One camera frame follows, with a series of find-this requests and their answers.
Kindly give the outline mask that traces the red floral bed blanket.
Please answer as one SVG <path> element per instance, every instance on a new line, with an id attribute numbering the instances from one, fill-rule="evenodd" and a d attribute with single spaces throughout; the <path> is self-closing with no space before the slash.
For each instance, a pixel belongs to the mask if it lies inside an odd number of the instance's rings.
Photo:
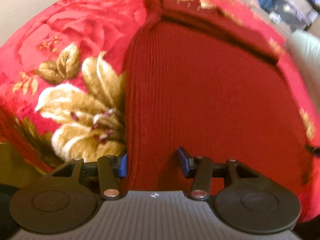
<path id="1" fill-rule="evenodd" d="M 307 144 L 319 144 L 319 116 L 285 39 L 235 0 L 199 0 L 252 29 L 278 55 L 298 106 Z M 60 0 L 20 28 L 1 48 L 1 135 L 25 160 L 49 172 L 73 158 L 96 161 L 127 150 L 124 60 L 148 17 L 145 0 Z M 319 215 L 319 159 L 311 154 L 310 192 L 295 194 L 299 220 Z"/>

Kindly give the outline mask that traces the green folded duvet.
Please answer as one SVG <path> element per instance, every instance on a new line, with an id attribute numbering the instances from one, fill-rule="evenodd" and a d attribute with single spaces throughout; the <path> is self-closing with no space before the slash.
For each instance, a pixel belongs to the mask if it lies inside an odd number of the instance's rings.
<path id="1" fill-rule="evenodd" d="M 319 105 L 319 38 L 303 30 L 296 30 L 285 48 L 301 73 L 308 92 Z"/>

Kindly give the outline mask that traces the dark red knit sweater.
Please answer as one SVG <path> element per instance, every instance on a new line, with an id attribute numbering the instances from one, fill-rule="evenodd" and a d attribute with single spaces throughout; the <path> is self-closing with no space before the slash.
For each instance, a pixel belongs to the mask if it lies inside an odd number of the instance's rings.
<path id="1" fill-rule="evenodd" d="M 261 33 L 199 0 L 145 0 L 126 52 L 126 132 L 132 190 L 187 190 L 175 150 L 234 158 L 297 195 L 313 156 L 278 55 Z"/>

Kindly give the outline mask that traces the grey plastic storage bin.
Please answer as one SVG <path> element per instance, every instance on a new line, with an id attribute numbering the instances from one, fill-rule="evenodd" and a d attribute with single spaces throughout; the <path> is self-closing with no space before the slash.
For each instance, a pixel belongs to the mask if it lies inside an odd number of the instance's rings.
<path id="1" fill-rule="evenodd" d="M 311 25 L 311 21 L 305 14 L 293 7 L 290 3 L 282 0 L 275 0 L 270 12 L 275 12 L 280 15 L 281 20 L 289 25 L 292 32 L 298 29 L 308 29 Z"/>

